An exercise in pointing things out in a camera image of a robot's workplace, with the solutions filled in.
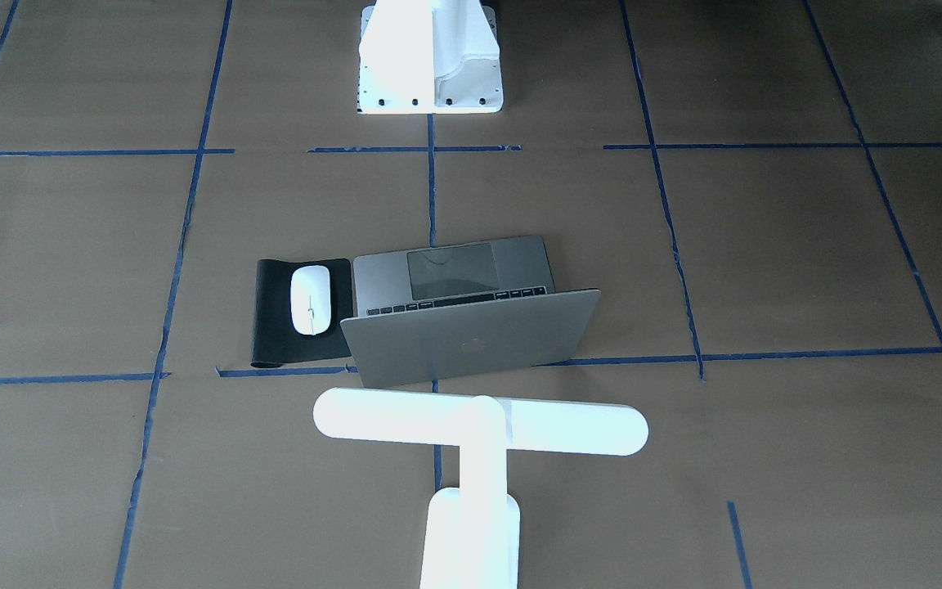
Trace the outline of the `grey laptop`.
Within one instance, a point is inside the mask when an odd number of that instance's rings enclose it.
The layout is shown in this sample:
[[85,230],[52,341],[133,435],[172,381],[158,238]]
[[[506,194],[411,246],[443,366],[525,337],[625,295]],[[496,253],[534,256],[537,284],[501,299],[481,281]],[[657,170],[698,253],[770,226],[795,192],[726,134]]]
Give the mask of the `grey laptop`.
[[483,240],[352,261],[345,342],[370,389],[572,358],[599,291],[554,287],[545,240]]

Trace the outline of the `white computer mouse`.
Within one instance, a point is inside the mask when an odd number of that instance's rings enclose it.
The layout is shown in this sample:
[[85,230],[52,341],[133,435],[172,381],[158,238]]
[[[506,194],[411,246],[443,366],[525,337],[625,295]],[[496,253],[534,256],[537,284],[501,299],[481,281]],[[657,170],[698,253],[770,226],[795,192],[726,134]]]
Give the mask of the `white computer mouse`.
[[298,335],[323,335],[332,326],[333,297],[325,265],[296,268],[290,276],[290,316]]

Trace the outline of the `black mouse pad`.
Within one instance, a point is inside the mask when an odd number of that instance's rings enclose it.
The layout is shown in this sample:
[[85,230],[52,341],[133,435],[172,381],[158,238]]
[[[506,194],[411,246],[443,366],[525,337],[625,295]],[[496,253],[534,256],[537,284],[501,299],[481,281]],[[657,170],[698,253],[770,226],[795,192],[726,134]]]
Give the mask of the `black mouse pad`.
[[[301,336],[290,316],[290,276],[296,268],[325,265],[330,271],[333,323],[323,335]],[[251,365],[276,368],[296,362],[350,357],[340,328],[344,318],[354,317],[352,264],[348,259],[326,259],[304,263],[261,259],[257,264],[255,314],[252,327]]]

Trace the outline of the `white desk lamp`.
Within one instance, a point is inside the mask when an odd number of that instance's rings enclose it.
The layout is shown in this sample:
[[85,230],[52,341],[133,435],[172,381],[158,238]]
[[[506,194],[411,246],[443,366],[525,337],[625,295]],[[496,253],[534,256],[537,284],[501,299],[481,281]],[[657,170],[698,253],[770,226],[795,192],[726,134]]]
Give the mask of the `white desk lamp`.
[[509,451],[624,457],[649,437],[635,407],[609,403],[332,388],[312,415],[330,438],[459,450],[459,484],[428,504],[423,588],[517,586],[520,509],[508,493]]

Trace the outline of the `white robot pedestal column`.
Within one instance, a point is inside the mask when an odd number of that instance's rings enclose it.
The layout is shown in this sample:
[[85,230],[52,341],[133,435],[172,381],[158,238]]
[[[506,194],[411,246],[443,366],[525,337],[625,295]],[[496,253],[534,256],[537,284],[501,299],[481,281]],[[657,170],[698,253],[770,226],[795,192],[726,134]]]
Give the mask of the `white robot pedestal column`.
[[495,10],[479,1],[377,1],[361,11],[357,112],[495,113],[505,103]]

